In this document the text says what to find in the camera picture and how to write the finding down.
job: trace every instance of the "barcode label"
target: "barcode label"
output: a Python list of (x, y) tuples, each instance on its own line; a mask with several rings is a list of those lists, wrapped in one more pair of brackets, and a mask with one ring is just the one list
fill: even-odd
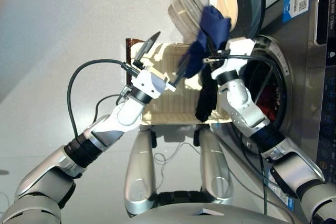
[(309, 9), (309, 0), (283, 0), (282, 21), (286, 22)]
[(308, 10), (309, 0), (292, 0), (293, 10), (291, 16), (295, 17)]

